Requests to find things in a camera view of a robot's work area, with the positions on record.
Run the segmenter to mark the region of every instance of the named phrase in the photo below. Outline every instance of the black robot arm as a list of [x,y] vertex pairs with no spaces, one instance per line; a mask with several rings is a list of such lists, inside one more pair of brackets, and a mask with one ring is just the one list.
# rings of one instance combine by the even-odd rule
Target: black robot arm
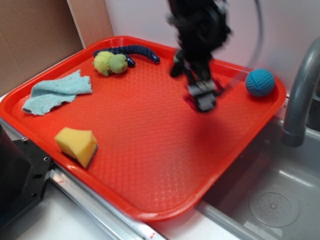
[[213,0],[168,0],[169,22],[179,32],[181,50],[175,56],[171,76],[185,73],[189,102],[198,112],[209,112],[223,89],[212,79],[211,52],[223,45],[231,32],[226,23],[226,0],[218,6]]

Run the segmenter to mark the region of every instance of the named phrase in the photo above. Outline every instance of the blue ball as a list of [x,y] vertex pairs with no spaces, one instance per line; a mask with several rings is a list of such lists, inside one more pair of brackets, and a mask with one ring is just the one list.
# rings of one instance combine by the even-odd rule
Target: blue ball
[[276,85],[272,73],[262,68],[251,71],[244,83],[248,92],[256,97],[268,95]]

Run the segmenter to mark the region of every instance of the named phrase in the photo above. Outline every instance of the plush toy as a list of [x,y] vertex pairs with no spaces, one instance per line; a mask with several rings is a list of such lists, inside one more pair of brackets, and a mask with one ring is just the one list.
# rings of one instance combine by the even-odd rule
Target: plush toy
[[123,54],[113,54],[110,51],[99,52],[93,61],[94,68],[108,77],[110,74],[122,74],[128,68],[128,61]]
[[126,56],[129,67],[134,67],[136,65],[136,62],[129,56],[129,54],[138,54],[141,56],[145,56],[148,59],[155,62],[156,64],[160,63],[160,57],[158,57],[156,53],[152,51],[149,47],[142,46],[142,45],[127,45],[127,46],[104,48],[104,49],[96,50],[93,53],[93,56],[96,57],[98,53],[103,51],[109,51],[109,52],[112,52],[113,54],[124,54]]

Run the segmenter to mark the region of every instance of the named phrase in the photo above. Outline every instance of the light blue cloth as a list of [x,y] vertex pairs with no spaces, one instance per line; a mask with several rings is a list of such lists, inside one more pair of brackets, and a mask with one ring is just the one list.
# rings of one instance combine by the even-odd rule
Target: light blue cloth
[[71,103],[78,94],[91,94],[89,76],[80,76],[80,70],[58,79],[44,80],[32,87],[31,96],[22,110],[29,114],[45,115],[63,102]]

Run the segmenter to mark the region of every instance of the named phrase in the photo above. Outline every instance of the white wall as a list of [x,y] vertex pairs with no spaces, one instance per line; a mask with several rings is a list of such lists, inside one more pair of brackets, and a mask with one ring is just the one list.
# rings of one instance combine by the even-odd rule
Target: white wall
[[[254,68],[278,76],[288,92],[310,44],[320,36],[319,0],[260,0],[264,44]],[[166,0],[105,0],[115,36],[127,35],[178,47],[177,32],[166,22]],[[229,0],[229,26],[233,35],[216,59],[245,66],[257,42],[254,0]]]

